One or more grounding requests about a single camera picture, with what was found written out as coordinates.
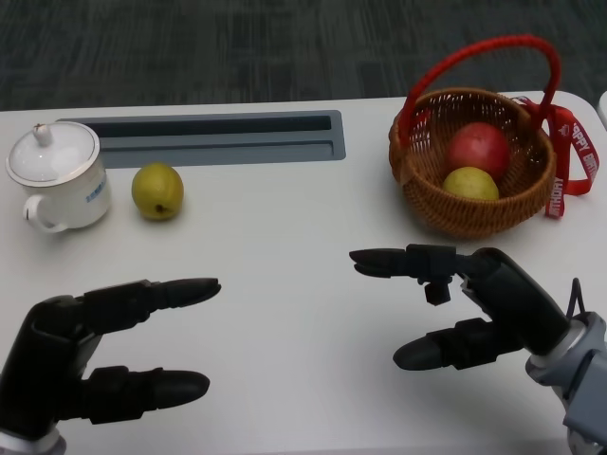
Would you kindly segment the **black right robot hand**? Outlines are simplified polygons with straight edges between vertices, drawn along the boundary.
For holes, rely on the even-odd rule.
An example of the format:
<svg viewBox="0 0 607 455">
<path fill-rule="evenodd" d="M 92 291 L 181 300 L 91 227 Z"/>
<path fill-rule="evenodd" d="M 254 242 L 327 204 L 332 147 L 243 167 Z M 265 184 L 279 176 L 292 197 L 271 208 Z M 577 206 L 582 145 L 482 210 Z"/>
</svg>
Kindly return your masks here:
<svg viewBox="0 0 607 455">
<path fill-rule="evenodd" d="M 449 285 L 458 276 L 463 293 L 489 317 L 459 321 L 400 347 L 393 360 L 402 370 L 465 370 L 521 349 L 546 355 L 569 331 L 569 319 L 554 300 L 497 248 L 464 255 L 453 246 L 410 244 L 355 250 L 349 256 L 362 275 L 417 280 L 433 306 L 450 300 Z"/>
</svg>

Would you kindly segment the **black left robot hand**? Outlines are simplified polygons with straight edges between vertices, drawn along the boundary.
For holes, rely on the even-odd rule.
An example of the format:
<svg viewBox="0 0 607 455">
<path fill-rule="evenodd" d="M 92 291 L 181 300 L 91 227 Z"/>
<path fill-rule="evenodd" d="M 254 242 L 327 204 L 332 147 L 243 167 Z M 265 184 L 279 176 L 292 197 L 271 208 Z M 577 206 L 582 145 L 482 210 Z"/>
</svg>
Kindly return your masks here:
<svg viewBox="0 0 607 455">
<path fill-rule="evenodd" d="M 214 278 L 143 280 L 34 305 L 1 372 L 2 431 L 35 441 L 62 420 L 137 420 L 201 398 L 210 386 L 202 373 L 131 372 L 124 366 L 99 368 L 88 378 L 83 372 L 102 336 L 129 330 L 157 310 L 209 300 L 220 290 Z"/>
</svg>

